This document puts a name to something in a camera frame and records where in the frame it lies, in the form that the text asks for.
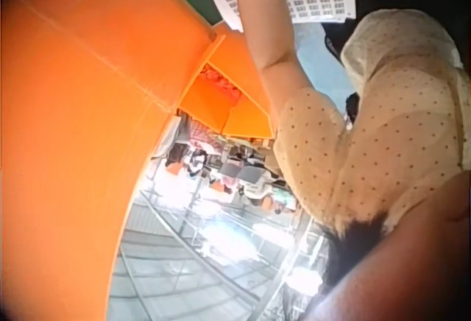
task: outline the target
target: worker in background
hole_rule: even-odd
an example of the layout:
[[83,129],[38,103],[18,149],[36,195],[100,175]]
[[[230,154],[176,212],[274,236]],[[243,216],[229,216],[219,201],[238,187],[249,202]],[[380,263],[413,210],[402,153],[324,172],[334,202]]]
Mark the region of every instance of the worker in background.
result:
[[347,131],[300,66],[286,0],[238,0],[283,176],[338,243],[305,320],[447,320],[469,286],[470,79],[443,27],[452,18],[384,7],[394,5],[364,15],[341,48],[361,99]]

